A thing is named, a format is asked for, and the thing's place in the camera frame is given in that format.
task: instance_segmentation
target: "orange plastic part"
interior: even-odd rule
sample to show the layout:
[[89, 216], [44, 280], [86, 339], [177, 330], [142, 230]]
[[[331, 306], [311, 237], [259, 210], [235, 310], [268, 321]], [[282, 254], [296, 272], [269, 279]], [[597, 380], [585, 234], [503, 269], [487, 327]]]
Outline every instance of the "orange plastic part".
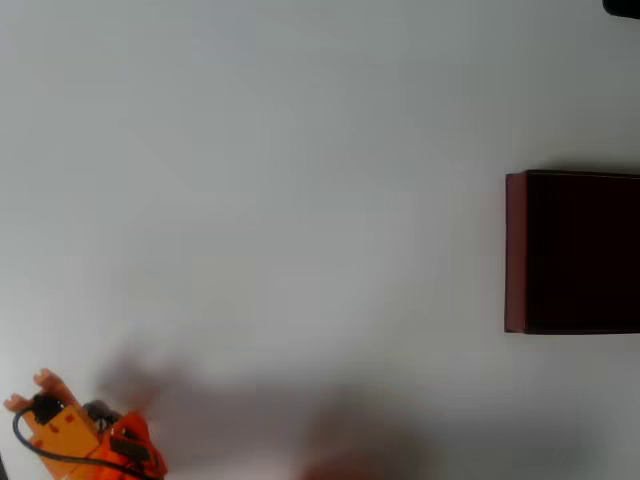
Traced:
[[[100, 434], [94, 422], [57, 375], [43, 369], [34, 376], [34, 381], [41, 387], [40, 394], [57, 398], [64, 409], [45, 425], [38, 424], [31, 412], [23, 416], [33, 432], [29, 439], [32, 445], [59, 455], [100, 459], [130, 468], [133, 466], [131, 459], [111, 448], [111, 439], [120, 439], [147, 450], [148, 461], [138, 464], [138, 467], [144, 469], [145, 475], [157, 480], [164, 478], [167, 473], [166, 465], [151, 443], [147, 423], [140, 415], [129, 413]], [[32, 400], [13, 394], [4, 405], [17, 413], [31, 403]], [[135, 480], [135, 477], [107, 467], [61, 462], [44, 457], [41, 459], [54, 480]]]

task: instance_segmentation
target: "orange robot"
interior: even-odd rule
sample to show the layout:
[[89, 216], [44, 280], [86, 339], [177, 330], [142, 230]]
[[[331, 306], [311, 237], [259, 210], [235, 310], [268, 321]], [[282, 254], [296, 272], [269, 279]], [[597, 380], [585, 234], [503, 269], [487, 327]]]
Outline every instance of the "orange robot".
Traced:
[[[41, 388], [37, 395], [27, 400], [13, 394], [4, 405], [16, 414], [18, 440], [40, 456], [54, 480], [164, 478], [164, 460], [139, 414], [120, 416], [100, 401], [83, 407], [47, 369], [34, 381]], [[22, 418], [33, 432], [28, 440], [18, 428]]]

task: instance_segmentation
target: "white table surface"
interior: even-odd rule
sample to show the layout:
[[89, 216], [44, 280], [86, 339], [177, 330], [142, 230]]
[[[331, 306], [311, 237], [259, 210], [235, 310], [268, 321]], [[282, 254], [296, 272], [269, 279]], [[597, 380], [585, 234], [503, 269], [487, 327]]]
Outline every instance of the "white table surface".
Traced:
[[[640, 169], [640, 21], [599, 0], [6, 0], [0, 59], [3, 396], [48, 366], [89, 400], [139, 348], [231, 412], [191, 470], [198, 409], [174, 412], [171, 479], [290, 478], [234, 415], [286, 424], [337, 379], [430, 439], [429, 478], [637, 477], [640, 337], [502, 316], [504, 175]], [[256, 381], [301, 411], [243, 403]], [[11, 479], [48, 478], [10, 422]], [[291, 435], [274, 423], [266, 443]]]

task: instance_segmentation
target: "black component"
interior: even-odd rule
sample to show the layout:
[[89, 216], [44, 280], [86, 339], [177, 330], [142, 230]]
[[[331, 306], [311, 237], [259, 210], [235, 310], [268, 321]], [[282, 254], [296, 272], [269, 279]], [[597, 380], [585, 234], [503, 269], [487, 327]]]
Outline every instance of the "black component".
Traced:
[[4, 464], [2, 463], [2, 456], [0, 456], [0, 480], [9, 480], [7, 471], [4, 469]]
[[13, 433], [16, 438], [22, 445], [27, 447], [34, 453], [37, 453], [41, 457], [50, 458], [51, 460], [57, 460], [59, 462], [67, 462], [67, 463], [78, 463], [83, 465], [94, 465], [96, 467], [105, 467], [110, 468], [111, 470], [116, 470], [118, 472], [124, 473], [133, 478], [138, 478], [140, 480], [160, 480], [159, 478], [150, 477], [145, 475], [142, 472], [138, 472], [136, 470], [132, 470], [127, 467], [123, 467], [122, 465], [118, 465], [117, 463], [107, 462], [105, 460], [99, 460], [97, 458], [83, 458], [83, 457], [71, 457], [68, 455], [58, 455], [57, 453], [48, 452], [46, 450], [42, 450], [41, 448], [36, 447], [35, 445], [31, 445], [29, 440], [24, 438], [22, 433], [20, 433], [20, 419], [24, 416], [25, 413], [30, 412], [32, 410], [31, 407], [25, 408], [24, 410], [16, 413], [15, 417], [13, 417]]
[[640, 18], [638, 0], [604, 0], [604, 9], [616, 17]]
[[49, 423], [57, 414], [64, 409], [62, 402], [52, 395], [36, 395], [33, 397], [31, 411], [40, 425]]
[[89, 418], [96, 422], [100, 433], [120, 420], [121, 417], [118, 412], [111, 410], [102, 400], [94, 400], [93, 402], [86, 403], [83, 408], [89, 415]]
[[148, 462], [151, 460], [149, 450], [145, 447], [117, 437], [111, 437], [111, 451], [129, 457], [136, 462]]

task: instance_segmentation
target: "black cable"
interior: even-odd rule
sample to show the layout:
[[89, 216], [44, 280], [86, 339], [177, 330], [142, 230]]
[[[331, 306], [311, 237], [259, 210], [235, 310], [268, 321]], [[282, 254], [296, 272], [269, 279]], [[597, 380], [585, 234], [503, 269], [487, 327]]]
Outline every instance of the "black cable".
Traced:
[[29, 411], [31, 411], [31, 407], [25, 408], [24, 410], [16, 413], [16, 416], [13, 417], [13, 433], [16, 435], [20, 443], [22, 443], [29, 450], [37, 453], [41, 457], [50, 458], [51, 460], [57, 460], [59, 462], [79, 463], [83, 465], [95, 465], [96, 467], [110, 468], [112, 470], [117, 470], [121, 473], [124, 473], [125, 475], [129, 475], [130, 477], [138, 478], [140, 480], [160, 480], [159, 478], [150, 477], [148, 475], [145, 475], [144, 473], [131, 470], [127, 467], [123, 467], [122, 465], [118, 465], [117, 463], [107, 462], [105, 460], [100, 460], [97, 458], [70, 457], [67, 455], [59, 455], [57, 453], [47, 452], [46, 450], [42, 450], [32, 445], [29, 440], [22, 436], [22, 433], [20, 433], [20, 429], [18, 428], [20, 419], [24, 416], [25, 413]]

